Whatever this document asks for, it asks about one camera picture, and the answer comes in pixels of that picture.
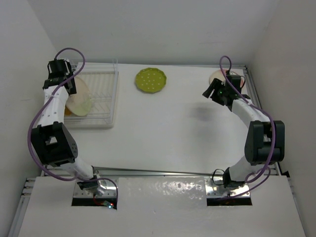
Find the cream and pink plate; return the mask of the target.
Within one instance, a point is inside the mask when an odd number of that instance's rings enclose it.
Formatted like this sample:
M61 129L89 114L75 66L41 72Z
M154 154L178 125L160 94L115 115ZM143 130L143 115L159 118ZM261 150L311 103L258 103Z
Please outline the cream and pink plate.
M234 72L234 71L230 71L230 75L236 75L236 76L241 77L240 87L241 87L241 89L243 89L243 87L245 86L245 77L243 75L240 75L240 74ZM217 71L212 73L212 75L209 77L209 84L211 84L214 79L219 79L220 81L225 83L225 78L224 78L221 70L217 70Z

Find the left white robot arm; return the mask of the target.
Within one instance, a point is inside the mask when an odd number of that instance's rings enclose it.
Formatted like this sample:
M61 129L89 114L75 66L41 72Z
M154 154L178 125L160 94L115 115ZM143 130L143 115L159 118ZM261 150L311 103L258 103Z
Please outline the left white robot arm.
M48 62L48 78L44 81L44 106L31 125L28 145L39 165L59 167L76 178L93 179L93 167L79 158L77 144L64 125L69 96L76 94L76 83L68 59Z

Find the green polka dot plate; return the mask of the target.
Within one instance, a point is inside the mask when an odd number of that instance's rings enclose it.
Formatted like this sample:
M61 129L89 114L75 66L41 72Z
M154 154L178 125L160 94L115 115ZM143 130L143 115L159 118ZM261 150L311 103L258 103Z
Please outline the green polka dot plate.
M167 76L158 68L141 69L135 76L137 89L145 93L160 92L166 85Z

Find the cream and green plate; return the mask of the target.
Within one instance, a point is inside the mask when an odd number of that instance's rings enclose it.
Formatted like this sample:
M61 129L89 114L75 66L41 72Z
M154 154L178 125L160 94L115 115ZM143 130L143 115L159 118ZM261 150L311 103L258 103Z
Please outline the cream and green plate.
M88 115L92 108L90 90L80 77L75 77L75 84L77 92L69 96L66 108L75 116L83 117Z

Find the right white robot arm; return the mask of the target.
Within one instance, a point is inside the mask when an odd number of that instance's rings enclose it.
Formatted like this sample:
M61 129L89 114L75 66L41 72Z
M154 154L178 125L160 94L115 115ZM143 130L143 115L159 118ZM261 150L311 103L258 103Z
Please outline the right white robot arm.
M227 75L229 83L214 78L202 94L213 102L226 106L248 128L243 157L223 174L223 186L233 189L250 181L272 164L284 159L285 124L271 120L254 106L249 96L241 93L241 76Z

